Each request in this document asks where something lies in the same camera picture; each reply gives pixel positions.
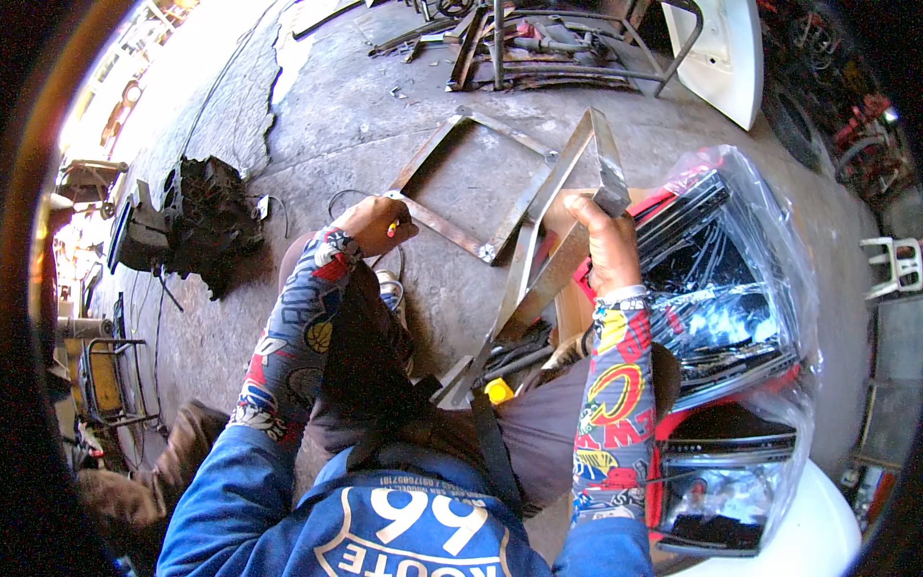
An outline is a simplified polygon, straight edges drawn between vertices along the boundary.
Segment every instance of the sneaker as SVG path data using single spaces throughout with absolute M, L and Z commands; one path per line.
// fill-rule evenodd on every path
M 390 270 L 376 270 L 375 275 L 378 277 L 378 291 L 381 294 L 381 300 L 385 305 L 394 311 L 398 321 L 404 329 L 407 329 L 407 301 L 404 299 L 403 284 L 398 280 L 396 274 Z M 414 359 L 411 357 L 407 361 L 407 374 L 410 375 L 414 369 Z

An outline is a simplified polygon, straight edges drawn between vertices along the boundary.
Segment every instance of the hand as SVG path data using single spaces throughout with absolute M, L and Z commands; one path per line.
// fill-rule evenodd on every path
M 641 284 L 638 239 L 634 219 L 626 212 L 610 218 L 595 202 L 578 196 L 564 198 L 564 207 L 590 231 L 590 286 L 599 296 L 633 284 Z
M 388 227 L 394 221 L 398 227 L 394 236 L 388 237 Z M 347 209 L 333 225 L 351 236 L 366 257 L 383 255 L 420 232 L 407 205 L 388 197 L 366 198 Z

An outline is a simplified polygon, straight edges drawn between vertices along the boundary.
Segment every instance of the plastic bag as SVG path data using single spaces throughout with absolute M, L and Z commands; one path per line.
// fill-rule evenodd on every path
M 720 205 L 662 234 L 656 250 L 648 249 L 653 256 L 641 259 L 653 296 L 653 339 L 680 361 L 674 412 L 733 394 L 755 415 L 795 429 L 796 442 L 780 463 L 754 462 L 750 455 L 740 466 L 703 464 L 667 481 L 660 528 L 694 541 L 720 540 L 733 526 L 731 542 L 713 554 L 722 554 L 721 547 L 756 554 L 785 517 L 809 456 L 820 370 L 819 298 L 810 253 L 790 212 L 737 148 L 684 155 L 659 192 L 687 198 L 682 210 L 689 212 L 694 203 L 688 198 L 721 185 L 727 194 Z M 657 216 L 645 216 L 648 229 L 651 223 L 663 228 Z M 640 248 L 641 233 L 639 227 Z M 676 475 L 677 469 L 661 474 Z

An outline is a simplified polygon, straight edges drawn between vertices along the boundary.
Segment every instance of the cracked floor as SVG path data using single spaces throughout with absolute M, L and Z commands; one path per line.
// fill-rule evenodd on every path
M 116 146 L 114 160 L 131 161 L 122 197 L 142 179 L 158 202 L 160 184 L 189 138 L 189 157 L 222 158 L 246 174 L 249 194 L 271 194 L 287 207 L 289 238 L 283 237 L 282 212 L 273 205 L 264 227 L 265 246 L 239 263 L 237 283 L 221 301 L 208 299 L 196 275 L 168 280 L 186 312 L 181 314 L 169 299 L 163 304 L 156 380 L 160 287 L 147 273 L 119 267 L 114 275 L 107 272 L 97 288 L 91 308 L 96 317 L 110 316 L 115 298 L 124 292 L 129 324 L 148 343 L 142 356 L 145 395 L 149 406 L 160 397 L 165 424 L 191 398 L 226 411 L 233 406 L 245 363 L 275 301 L 282 255 L 298 235 L 327 223 L 330 195 L 346 188 L 386 190 L 460 104 L 559 150 L 583 110 L 594 106 L 609 120 L 629 186 L 657 186 L 683 152 L 732 144 L 756 163 L 797 220 L 807 224 L 803 233 L 821 294 L 821 389 L 811 456 L 828 475 L 837 474 L 859 428 L 869 359 L 867 313 L 856 305 L 869 285 L 868 267 L 857 242 L 876 235 L 876 229 L 864 207 L 841 186 L 797 164 L 761 115 L 745 132 L 675 80 L 659 99 L 578 88 L 446 93 L 446 50 L 427 50 L 411 64 L 400 57 L 366 55 L 369 36 L 382 33 L 369 23 L 406 22 L 408 30 L 422 23 L 412 9 L 402 3 L 372 10 L 360 6 L 298 43 L 286 40 L 292 28 L 310 19 L 306 11 L 324 8 L 321 2 L 308 5 L 203 2 L 151 66 L 148 88 Z M 391 96 L 395 86 L 406 99 Z M 415 195 L 472 234 L 488 237 L 536 166 L 530 155 L 489 132 L 471 130 Z M 589 184 L 582 181 L 586 177 L 578 166 L 565 186 Z M 389 258 L 383 265 L 396 267 Z M 488 268 L 431 231 L 406 245 L 404 282 L 410 330 L 419 347 L 418 376 L 438 374 L 477 349 L 479 335 L 493 320 L 505 275 L 504 269 Z M 150 464 L 162 441 L 145 436 L 144 458 Z M 306 440 L 296 465 L 296 496 L 310 487 L 323 463 Z M 527 525 L 533 546 L 549 560 L 560 548 L 567 521 L 564 499 Z

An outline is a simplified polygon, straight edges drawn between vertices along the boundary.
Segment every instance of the leg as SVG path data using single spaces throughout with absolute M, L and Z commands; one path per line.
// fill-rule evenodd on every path
M 302 235 L 285 253 L 280 290 L 313 235 Z M 419 416 L 426 399 L 420 398 L 403 370 L 412 352 L 410 334 L 381 300 L 375 273 L 365 264 L 357 265 L 333 321 L 324 388 L 306 434 L 332 454 L 373 430 Z
M 664 346 L 652 347 L 652 382 L 657 420 L 679 395 L 679 363 Z M 584 358 L 546 384 L 497 407 L 497 420 L 519 480 L 526 516 L 533 516 L 570 491 L 574 439 L 586 388 L 590 359 Z M 434 425 L 418 432 L 422 442 L 485 472 L 470 411 L 437 411 Z
M 152 575 L 176 503 L 224 430 L 228 415 L 192 401 L 183 404 L 153 471 L 134 479 L 112 471 L 78 473 L 79 495 L 117 555 L 129 555 L 140 574 Z

